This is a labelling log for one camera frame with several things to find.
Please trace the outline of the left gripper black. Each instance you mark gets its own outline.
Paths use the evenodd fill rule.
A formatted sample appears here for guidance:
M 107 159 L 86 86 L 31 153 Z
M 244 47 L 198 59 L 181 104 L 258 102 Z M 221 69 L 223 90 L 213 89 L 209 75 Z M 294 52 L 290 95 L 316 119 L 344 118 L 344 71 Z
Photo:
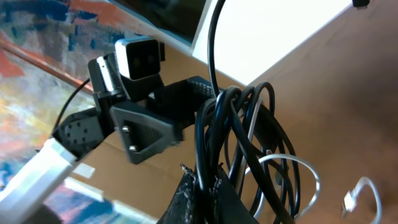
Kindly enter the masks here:
M 159 74 L 131 80 L 119 73 L 115 53 L 90 60 L 88 70 L 102 133 L 109 136 L 116 125 L 133 164 L 183 141 L 182 129 L 214 97 L 211 83 L 199 76 L 167 86 Z M 134 103 L 146 99 L 149 110 Z

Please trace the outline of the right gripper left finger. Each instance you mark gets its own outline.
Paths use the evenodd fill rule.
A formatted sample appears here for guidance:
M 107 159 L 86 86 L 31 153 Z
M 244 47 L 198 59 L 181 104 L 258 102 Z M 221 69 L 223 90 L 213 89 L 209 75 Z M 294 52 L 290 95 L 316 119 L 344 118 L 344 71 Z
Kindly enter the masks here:
M 198 209 L 195 187 L 197 183 L 194 171 L 180 163 L 183 176 L 177 189 L 157 224 L 197 224 Z

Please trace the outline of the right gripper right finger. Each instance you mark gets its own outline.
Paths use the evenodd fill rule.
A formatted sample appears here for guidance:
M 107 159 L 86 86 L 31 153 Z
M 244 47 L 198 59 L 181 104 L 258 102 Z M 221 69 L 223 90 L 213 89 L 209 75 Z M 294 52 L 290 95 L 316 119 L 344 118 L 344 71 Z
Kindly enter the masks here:
M 213 210 L 213 223 L 216 224 L 258 224 L 235 192 L 221 164 L 217 167 L 213 186 Z

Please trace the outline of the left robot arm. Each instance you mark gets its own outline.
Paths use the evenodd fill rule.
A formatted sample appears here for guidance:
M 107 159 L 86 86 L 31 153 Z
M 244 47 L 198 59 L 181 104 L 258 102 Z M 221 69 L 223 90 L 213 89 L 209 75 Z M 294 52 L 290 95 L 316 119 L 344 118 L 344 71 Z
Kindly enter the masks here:
M 210 83 L 190 77 L 164 85 L 160 64 L 131 77 L 119 71 L 115 54 L 89 61 L 95 107 L 57 122 L 43 148 L 1 192 L 1 222 L 25 223 L 77 164 L 113 131 L 127 158 L 140 164 L 183 140 L 199 107 L 213 96 Z

